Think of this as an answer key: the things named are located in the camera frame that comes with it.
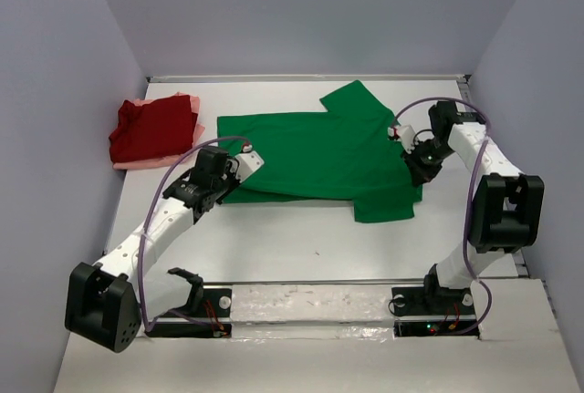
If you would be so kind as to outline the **green t shirt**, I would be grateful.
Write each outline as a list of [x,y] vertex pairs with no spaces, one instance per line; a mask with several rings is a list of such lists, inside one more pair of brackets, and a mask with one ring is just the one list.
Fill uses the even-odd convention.
[[350,201],[356,222],[411,219],[422,188],[387,137],[393,112],[358,80],[320,102],[322,112],[218,118],[219,137],[250,139],[265,162],[226,202]]

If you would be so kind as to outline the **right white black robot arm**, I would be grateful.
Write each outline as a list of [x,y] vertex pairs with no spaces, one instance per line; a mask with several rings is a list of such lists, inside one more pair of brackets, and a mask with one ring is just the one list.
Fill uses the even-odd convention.
[[470,285],[492,263],[534,244],[544,182],[514,165],[490,137],[490,122],[478,109],[459,110],[455,98],[429,98],[432,136],[419,140],[411,126],[393,122],[388,135],[402,145],[401,158],[422,186],[456,155],[471,174],[461,243],[424,277],[416,303],[440,313],[451,303],[466,304]]

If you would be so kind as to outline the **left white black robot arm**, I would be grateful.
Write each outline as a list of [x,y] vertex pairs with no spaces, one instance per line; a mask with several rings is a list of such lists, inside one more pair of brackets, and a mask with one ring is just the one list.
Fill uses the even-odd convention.
[[147,273],[183,233],[263,166],[254,151],[235,156],[205,146],[194,165],[156,191],[145,220],[94,264],[80,263],[68,280],[64,324],[76,335],[119,353],[140,331],[168,314],[187,317],[203,302],[203,278],[174,266]]

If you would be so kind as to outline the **folded dark red t shirt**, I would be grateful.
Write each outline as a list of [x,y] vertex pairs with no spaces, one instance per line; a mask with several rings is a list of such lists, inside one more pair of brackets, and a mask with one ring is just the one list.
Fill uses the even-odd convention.
[[155,100],[126,100],[109,135],[110,160],[128,164],[179,156],[193,147],[198,98],[178,93]]

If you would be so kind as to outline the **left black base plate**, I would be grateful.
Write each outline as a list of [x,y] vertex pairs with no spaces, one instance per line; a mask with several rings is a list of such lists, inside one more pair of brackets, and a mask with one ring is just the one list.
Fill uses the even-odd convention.
[[149,338],[222,339],[232,334],[233,287],[206,286],[196,307],[177,308],[154,321]]

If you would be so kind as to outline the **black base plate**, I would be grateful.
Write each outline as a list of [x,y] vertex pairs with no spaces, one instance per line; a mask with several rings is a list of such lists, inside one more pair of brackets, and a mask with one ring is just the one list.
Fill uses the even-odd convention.
[[474,299],[468,288],[430,295],[422,286],[391,289],[388,309],[396,337],[478,336]]
[[149,338],[222,339],[232,334],[233,287],[206,286],[196,307],[177,308],[154,321]]

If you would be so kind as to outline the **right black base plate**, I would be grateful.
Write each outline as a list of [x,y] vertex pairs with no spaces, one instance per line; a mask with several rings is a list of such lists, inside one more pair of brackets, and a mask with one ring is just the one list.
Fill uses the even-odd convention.
[[468,288],[430,295],[422,286],[391,289],[388,309],[396,337],[478,336],[474,299]]

